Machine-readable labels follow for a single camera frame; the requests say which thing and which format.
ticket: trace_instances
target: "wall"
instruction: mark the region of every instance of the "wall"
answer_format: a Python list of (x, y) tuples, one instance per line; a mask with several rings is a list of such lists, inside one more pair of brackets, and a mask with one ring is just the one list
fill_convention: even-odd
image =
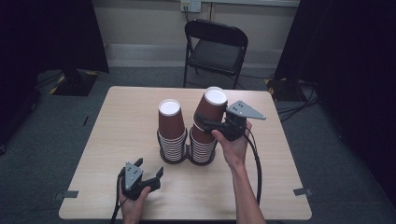
[[(184, 13), (178, 1), (93, 0), (104, 42), (110, 44), (185, 46)], [(235, 25), (247, 33), (249, 49), (283, 49), (296, 7), (202, 3), (192, 19)]]

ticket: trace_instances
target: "finger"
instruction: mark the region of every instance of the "finger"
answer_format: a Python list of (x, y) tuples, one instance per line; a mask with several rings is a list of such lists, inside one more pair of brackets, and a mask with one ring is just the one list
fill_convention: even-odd
[(215, 139), (223, 146), (223, 144), (227, 141), (227, 139), (225, 139), (224, 135), (219, 132), (218, 130), (213, 130), (212, 131), (212, 135), (213, 137), (215, 137)]
[(145, 188), (143, 188), (142, 192), (140, 193), (139, 198), (137, 199), (140, 202), (143, 202), (147, 199), (147, 197), (149, 196), (149, 192), (151, 191), (151, 187), (147, 186)]
[(119, 184), (119, 202), (120, 203), (122, 203), (126, 199), (125, 195), (122, 194), (121, 180), (122, 180), (122, 177), (120, 178), (120, 184)]
[(250, 134), (251, 127), (253, 125), (247, 120), (247, 129), (245, 130), (245, 135), (248, 137)]

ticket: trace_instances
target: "baseboard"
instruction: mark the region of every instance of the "baseboard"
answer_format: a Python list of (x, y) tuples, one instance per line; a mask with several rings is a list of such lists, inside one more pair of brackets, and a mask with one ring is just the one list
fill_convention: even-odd
[[(184, 46), (106, 44), (109, 67), (184, 66)], [(282, 49), (248, 49), (244, 67), (276, 68)]]

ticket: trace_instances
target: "forearm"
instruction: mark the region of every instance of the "forearm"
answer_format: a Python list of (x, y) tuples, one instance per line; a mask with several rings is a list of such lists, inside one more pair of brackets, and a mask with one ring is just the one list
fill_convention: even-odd
[(236, 222), (238, 224), (266, 223), (250, 186), (248, 172), (245, 166), (240, 165), (232, 168), (232, 173), (236, 203)]

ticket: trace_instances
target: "gray carpet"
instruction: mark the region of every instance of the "gray carpet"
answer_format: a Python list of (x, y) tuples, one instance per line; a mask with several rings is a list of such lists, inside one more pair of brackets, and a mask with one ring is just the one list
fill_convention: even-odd
[[(244, 69), (246, 90), (266, 91), (263, 78), (274, 69)], [(56, 71), (40, 75), (50, 77)], [(35, 111), (25, 120), (0, 157), (0, 223), (108, 223), (108, 220), (61, 220), (58, 192), (67, 190), (93, 124), (112, 86), (181, 87), (182, 67), (111, 68), (97, 78), (88, 97), (55, 96), (40, 88)], [(227, 77), (191, 70), (189, 80), (201, 86), (230, 89)], [(308, 94), (310, 88), (304, 87)], [(301, 105), (276, 102), (276, 107)], [(364, 163), (338, 138), (336, 123), (320, 104), (303, 109), (283, 122), (313, 216), (283, 223), (396, 223), (396, 212)]]

